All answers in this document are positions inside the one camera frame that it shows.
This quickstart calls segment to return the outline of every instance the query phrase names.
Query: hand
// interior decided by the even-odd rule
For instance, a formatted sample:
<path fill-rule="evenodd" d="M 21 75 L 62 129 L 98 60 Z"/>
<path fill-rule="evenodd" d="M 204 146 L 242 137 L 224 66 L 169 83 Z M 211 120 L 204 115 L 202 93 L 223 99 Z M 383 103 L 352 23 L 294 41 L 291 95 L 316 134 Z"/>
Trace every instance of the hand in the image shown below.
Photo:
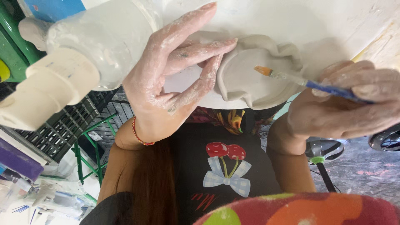
<path fill-rule="evenodd" d="M 222 56 L 236 47 L 237 39 L 208 44 L 185 40 L 211 20 L 216 10 L 215 2 L 207 4 L 152 34 L 142 58 L 124 80 L 142 141 L 155 142 L 172 135 L 214 88 Z M 164 93 L 165 76 L 206 60 L 199 79 L 186 91 Z"/>
<path fill-rule="evenodd" d="M 369 61 L 342 61 L 327 67 L 320 82 L 351 88 L 375 104 L 360 104 L 307 89 L 290 105 L 288 129 L 297 137 L 350 139 L 371 135 L 400 122 L 400 74 L 375 69 Z"/>

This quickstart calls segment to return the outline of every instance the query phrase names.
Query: yellow object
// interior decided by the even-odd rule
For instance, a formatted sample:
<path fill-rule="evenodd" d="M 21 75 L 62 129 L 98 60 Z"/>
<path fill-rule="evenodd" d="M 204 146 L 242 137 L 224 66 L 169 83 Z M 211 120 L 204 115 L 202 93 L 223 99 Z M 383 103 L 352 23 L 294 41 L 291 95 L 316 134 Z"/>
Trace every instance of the yellow object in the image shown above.
<path fill-rule="evenodd" d="M 7 65 L 0 59 L 0 82 L 10 78 L 10 70 Z"/>

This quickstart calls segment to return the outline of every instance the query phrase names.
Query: green metal frame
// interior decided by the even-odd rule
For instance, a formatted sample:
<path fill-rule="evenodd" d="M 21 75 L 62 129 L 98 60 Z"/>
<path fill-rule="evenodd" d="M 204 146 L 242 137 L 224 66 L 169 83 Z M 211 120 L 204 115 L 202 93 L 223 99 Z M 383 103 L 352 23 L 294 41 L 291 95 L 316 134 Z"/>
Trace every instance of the green metal frame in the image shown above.
<path fill-rule="evenodd" d="M 90 175 L 92 175 L 93 173 L 95 173 L 95 174 L 97 175 L 97 177 L 99 178 L 100 186 L 101 186 L 101 184 L 102 184 L 102 182 L 103 182 L 103 173 L 102 173 L 102 169 L 108 164 L 108 162 L 105 163 L 105 164 L 103 164 L 103 165 L 100 164 L 100 156 L 99 156 L 99 151 L 98 151 L 98 143 L 97 143 L 96 141 L 93 141 L 93 140 L 89 137 L 88 132 L 90 132 L 90 131 L 93 130 L 94 128 L 98 127 L 98 126 L 99 126 L 100 124 L 102 124 L 102 123 L 107 123 L 108 126 L 109 126 L 109 128 L 111 129 L 112 134 L 115 136 L 115 130 L 114 130 L 114 128 L 111 126 L 110 119 L 112 119 L 112 118 L 113 118 L 114 116 L 116 116 L 116 115 L 117 115 L 117 113 L 115 113 L 115 114 L 113 114 L 113 115 L 111 115 L 111 116 L 105 118 L 104 120 L 102 120 L 102 121 L 96 123 L 95 125 L 89 127 L 86 131 L 84 131 L 84 132 L 82 133 L 82 135 L 85 135 L 85 137 L 90 141 L 90 143 L 91 143 L 91 144 L 93 145 L 93 147 L 94 147 L 94 150 L 95 150 L 95 152 L 96 152 L 97 169 L 94 169 L 94 168 L 87 162 L 87 160 L 85 160 L 85 159 L 82 157 L 82 155 L 80 154 L 80 149 L 79 149 L 79 146 L 78 146 L 78 141 L 76 141 L 76 142 L 74 143 L 74 147 L 71 148 L 72 151 L 75 153 L 75 156 L 76 156 L 76 159 L 77 159 L 77 162 L 78 162 L 78 177 L 79 177 L 79 180 L 80 180 L 80 182 L 81 182 L 82 184 L 83 184 L 84 180 L 85 180 L 86 178 L 88 178 Z M 90 172 L 90 173 L 87 174 L 86 176 L 83 176 L 83 174 L 82 174 L 82 162 L 83 162 L 84 164 L 86 164 L 86 166 L 88 166 L 90 170 L 92 170 L 92 172 Z"/>

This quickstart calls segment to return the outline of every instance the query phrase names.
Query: braided bracelet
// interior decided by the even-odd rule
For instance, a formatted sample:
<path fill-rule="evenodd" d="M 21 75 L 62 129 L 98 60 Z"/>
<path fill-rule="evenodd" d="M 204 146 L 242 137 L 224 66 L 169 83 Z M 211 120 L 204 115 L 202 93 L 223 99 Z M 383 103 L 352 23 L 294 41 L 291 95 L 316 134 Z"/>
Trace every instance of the braided bracelet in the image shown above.
<path fill-rule="evenodd" d="M 132 120 L 132 131 L 133 131 L 133 134 L 135 134 L 136 139 L 137 139 L 141 144 L 143 144 L 143 145 L 154 145 L 155 142 L 147 143 L 147 142 L 142 141 L 142 140 L 138 137 L 138 135 L 136 134 L 136 131 L 135 131 L 135 121 L 136 121 L 136 116 L 134 116 L 134 117 L 133 117 L 133 120 Z"/>

